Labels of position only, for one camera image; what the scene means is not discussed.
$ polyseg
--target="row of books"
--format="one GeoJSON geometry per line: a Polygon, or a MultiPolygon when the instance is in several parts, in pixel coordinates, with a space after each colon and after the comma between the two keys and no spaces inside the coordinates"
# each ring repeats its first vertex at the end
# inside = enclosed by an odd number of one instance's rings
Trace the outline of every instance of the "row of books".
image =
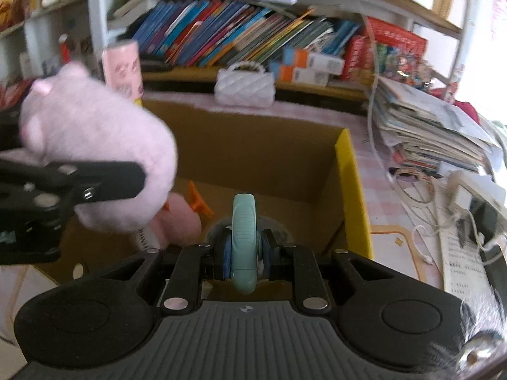
{"type": "Polygon", "coordinates": [[[464,111],[414,87],[379,78],[373,120],[392,148],[393,167],[439,175],[442,163],[479,172],[496,142],[464,111]]]}
{"type": "Polygon", "coordinates": [[[139,52],[181,67],[228,66],[242,60],[268,65],[283,49],[340,55],[360,25],[310,18],[277,7],[233,0],[159,1],[133,33],[139,52]]]}

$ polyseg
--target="stack of papers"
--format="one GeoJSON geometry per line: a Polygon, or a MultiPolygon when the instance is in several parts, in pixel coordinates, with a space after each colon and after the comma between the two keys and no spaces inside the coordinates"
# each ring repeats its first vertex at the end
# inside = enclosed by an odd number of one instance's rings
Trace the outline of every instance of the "stack of papers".
{"type": "Polygon", "coordinates": [[[444,162],[472,172],[495,169],[496,141],[459,107],[409,85],[380,77],[373,120],[398,166],[440,174],[444,162]]]}

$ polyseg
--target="red cloth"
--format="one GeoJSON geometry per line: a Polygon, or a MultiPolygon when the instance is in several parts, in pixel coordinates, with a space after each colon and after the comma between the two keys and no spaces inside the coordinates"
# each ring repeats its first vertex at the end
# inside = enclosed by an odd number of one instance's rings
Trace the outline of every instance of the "red cloth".
{"type": "MultiPolygon", "coordinates": [[[[434,90],[431,90],[429,93],[434,96],[434,97],[437,97],[437,98],[442,98],[444,96],[444,88],[435,88],[434,90]]],[[[462,101],[456,101],[454,100],[454,105],[456,107],[459,107],[461,108],[461,110],[465,111],[465,113],[468,114],[468,116],[470,116],[470,118],[475,121],[477,124],[480,125],[479,121],[478,121],[478,113],[477,111],[475,110],[475,108],[473,107],[472,104],[470,103],[463,103],[462,101]]]]}

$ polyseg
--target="black circular joint cover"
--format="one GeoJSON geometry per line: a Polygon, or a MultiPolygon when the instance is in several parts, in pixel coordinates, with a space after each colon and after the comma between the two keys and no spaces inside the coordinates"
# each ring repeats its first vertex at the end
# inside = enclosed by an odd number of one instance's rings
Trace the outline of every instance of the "black circular joint cover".
{"type": "Polygon", "coordinates": [[[27,360],[85,368],[127,355],[153,323],[151,307],[127,282],[89,279],[28,301],[16,316],[14,332],[27,360]]]}
{"type": "Polygon", "coordinates": [[[368,281],[341,307],[338,328],[366,359],[409,371],[431,344],[457,351],[461,301],[406,276],[368,281]]]}

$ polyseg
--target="silver screw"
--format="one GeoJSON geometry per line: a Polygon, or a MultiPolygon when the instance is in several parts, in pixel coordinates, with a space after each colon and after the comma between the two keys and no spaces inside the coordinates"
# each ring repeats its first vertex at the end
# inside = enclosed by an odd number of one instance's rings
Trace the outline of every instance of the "silver screw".
{"type": "Polygon", "coordinates": [[[322,297],[308,297],[303,300],[303,306],[310,310],[322,310],[328,306],[328,302],[322,297]]]}
{"type": "Polygon", "coordinates": [[[87,188],[85,191],[83,191],[83,199],[90,200],[91,198],[93,198],[93,196],[95,196],[94,187],[87,188]]]}
{"type": "Polygon", "coordinates": [[[49,208],[55,206],[60,201],[57,195],[42,193],[34,198],[34,203],[37,207],[49,208]]]}
{"type": "Polygon", "coordinates": [[[23,186],[23,190],[25,191],[34,191],[35,190],[35,184],[33,183],[25,183],[23,186]]]}
{"type": "Polygon", "coordinates": [[[189,302],[181,297],[171,297],[164,301],[164,307],[169,310],[183,310],[187,308],[189,302]]]}
{"type": "Polygon", "coordinates": [[[69,174],[72,174],[75,171],[77,171],[78,168],[76,166],[73,166],[72,164],[64,164],[64,165],[58,167],[56,170],[62,174],[69,175],[69,174]]]}

